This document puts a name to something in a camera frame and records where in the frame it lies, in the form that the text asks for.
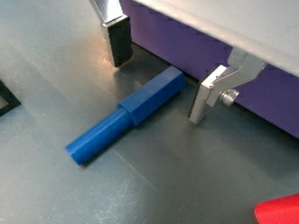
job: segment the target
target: purple panel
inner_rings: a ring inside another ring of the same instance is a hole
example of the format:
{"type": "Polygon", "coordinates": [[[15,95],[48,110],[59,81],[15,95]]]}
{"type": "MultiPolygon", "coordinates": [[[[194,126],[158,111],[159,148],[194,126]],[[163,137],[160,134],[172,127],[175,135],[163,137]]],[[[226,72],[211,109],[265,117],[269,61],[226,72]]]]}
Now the purple panel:
{"type": "MultiPolygon", "coordinates": [[[[231,46],[132,0],[120,0],[131,17],[134,41],[200,79],[227,65],[231,46]]],[[[258,79],[238,88],[238,103],[299,138],[299,78],[267,66],[258,79]]]]}

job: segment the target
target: red object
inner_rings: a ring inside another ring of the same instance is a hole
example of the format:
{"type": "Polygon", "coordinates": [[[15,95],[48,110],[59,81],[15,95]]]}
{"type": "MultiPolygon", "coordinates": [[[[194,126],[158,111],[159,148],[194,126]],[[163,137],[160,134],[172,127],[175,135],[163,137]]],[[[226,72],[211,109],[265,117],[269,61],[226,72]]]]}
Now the red object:
{"type": "Polygon", "coordinates": [[[299,224],[299,193],[257,205],[259,224],[299,224]]]}

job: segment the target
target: metal clamp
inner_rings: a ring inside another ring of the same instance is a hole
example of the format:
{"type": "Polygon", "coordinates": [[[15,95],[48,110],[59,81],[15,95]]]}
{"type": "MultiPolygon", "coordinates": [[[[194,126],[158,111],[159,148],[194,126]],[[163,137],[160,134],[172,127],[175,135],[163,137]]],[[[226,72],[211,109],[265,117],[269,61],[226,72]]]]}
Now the metal clamp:
{"type": "Polygon", "coordinates": [[[267,63],[243,50],[234,48],[229,57],[230,67],[219,66],[200,84],[190,120],[198,124],[208,107],[218,100],[230,106],[238,98],[239,91],[233,89],[253,81],[267,63]]]}
{"type": "Polygon", "coordinates": [[[112,65],[119,67],[134,55],[130,17],[123,13],[119,0],[90,0],[90,2],[102,22],[112,65]]]}

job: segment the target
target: blue rectangular block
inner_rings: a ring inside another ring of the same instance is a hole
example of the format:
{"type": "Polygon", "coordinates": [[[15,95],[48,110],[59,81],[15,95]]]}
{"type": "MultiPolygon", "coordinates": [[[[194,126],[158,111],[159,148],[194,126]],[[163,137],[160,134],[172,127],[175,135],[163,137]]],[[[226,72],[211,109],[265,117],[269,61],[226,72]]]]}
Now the blue rectangular block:
{"type": "Polygon", "coordinates": [[[138,125],[183,89],[183,72],[174,66],[167,68],[119,104],[132,116],[138,125]]]}

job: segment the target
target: gray surface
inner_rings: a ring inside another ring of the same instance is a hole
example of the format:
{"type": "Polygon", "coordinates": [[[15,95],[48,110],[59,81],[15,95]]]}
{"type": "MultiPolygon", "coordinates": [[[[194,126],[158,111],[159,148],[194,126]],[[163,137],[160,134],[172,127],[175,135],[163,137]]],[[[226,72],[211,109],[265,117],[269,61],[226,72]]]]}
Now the gray surface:
{"type": "Polygon", "coordinates": [[[90,1],[0,0],[0,79],[23,106],[0,118],[0,223],[257,223],[299,192],[299,143],[243,108],[188,121],[188,86],[78,167],[64,146],[168,65],[135,46],[108,63],[90,1]]]}
{"type": "Polygon", "coordinates": [[[0,96],[0,109],[8,105],[6,99],[0,96]]]}

